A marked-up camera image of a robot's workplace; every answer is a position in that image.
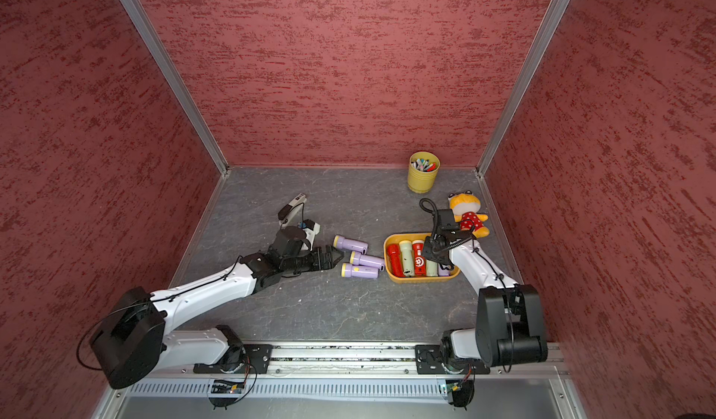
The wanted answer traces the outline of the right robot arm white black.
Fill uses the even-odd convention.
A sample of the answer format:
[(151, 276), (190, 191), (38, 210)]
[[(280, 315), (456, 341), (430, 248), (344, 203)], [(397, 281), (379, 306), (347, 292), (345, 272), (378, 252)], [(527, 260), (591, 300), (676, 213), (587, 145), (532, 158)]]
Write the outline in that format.
[(442, 364), (463, 374), (475, 365), (501, 367), (545, 362), (548, 357), (544, 312), (537, 289), (518, 283), (483, 251), (475, 238), (449, 241), (431, 234), (424, 243), (427, 260), (456, 267), (477, 294), (475, 326), (443, 334)]

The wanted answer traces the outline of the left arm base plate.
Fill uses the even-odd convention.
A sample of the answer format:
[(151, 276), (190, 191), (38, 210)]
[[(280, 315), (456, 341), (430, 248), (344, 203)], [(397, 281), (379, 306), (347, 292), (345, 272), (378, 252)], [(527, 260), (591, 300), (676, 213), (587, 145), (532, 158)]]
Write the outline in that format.
[(227, 352), (214, 364), (195, 364), (195, 374), (220, 374), (238, 376), (253, 370), (265, 374), (270, 364), (274, 346), (271, 344), (233, 344)]

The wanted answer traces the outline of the purple flashlight top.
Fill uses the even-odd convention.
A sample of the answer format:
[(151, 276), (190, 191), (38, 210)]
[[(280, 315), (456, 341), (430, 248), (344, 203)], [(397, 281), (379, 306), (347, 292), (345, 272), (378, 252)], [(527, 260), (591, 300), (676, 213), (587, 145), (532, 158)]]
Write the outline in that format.
[(368, 251), (368, 243), (346, 238), (338, 234), (334, 237), (333, 247), (342, 251), (356, 252), (359, 254), (367, 254)]

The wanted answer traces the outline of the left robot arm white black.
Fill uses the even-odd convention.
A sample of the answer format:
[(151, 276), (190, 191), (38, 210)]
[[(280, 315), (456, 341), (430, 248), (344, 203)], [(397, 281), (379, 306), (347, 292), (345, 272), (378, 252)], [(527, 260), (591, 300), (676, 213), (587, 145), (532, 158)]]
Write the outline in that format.
[(231, 327), (184, 331), (182, 325), (291, 276), (332, 270), (344, 257), (332, 245), (315, 247), (304, 230), (287, 227), (277, 232), (267, 251), (240, 256), (214, 275), (152, 293), (128, 290), (99, 323), (89, 346), (113, 389), (130, 387), (169, 368), (248, 373), (244, 342)]

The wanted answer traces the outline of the yellow plastic storage tray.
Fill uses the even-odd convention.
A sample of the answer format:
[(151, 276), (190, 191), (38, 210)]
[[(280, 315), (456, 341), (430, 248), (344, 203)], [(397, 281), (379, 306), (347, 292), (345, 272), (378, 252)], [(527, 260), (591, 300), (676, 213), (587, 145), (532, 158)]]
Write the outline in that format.
[(402, 234), (389, 235), (385, 239), (383, 243), (384, 260), (386, 265), (385, 271), (387, 275), (393, 280), (393, 282), (395, 282), (396, 284), (443, 282), (454, 279), (462, 273), (462, 270), (458, 266), (451, 266), (449, 267), (449, 271), (445, 275), (421, 277), (402, 277), (395, 275), (395, 272), (393, 271), (391, 255), (389, 253), (389, 247), (391, 247), (391, 245), (398, 246), (400, 242), (405, 240), (412, 242), (419, 239), (425, 239), (428, 236), (428, 232), (403, 232)]

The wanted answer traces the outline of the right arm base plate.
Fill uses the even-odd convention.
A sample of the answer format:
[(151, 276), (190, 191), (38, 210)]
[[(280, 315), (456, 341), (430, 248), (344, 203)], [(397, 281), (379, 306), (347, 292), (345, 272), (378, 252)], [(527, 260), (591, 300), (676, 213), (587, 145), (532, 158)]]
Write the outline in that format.
[(445, 374), (464, 377), (470, 375), (488, 375), (488, 368), (479, 359), (459, 359), (447, 357), (438, 344), (418, 344), (415, 346), (415, 362), (418, 374)]

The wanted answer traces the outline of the green flashlight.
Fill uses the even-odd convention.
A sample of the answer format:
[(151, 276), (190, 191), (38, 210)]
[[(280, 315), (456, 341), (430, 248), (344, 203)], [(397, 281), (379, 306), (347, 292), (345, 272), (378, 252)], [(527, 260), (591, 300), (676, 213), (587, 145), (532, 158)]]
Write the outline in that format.
[(427, 277), (438, 277), (438, 264), (436, 262), (427, 260), (425, 268)]
[(399, 244), (401, 265), (404, 277), (415, 276), (415, 262), (413, 257), (412, 242), (409, 240), (403, 240)]

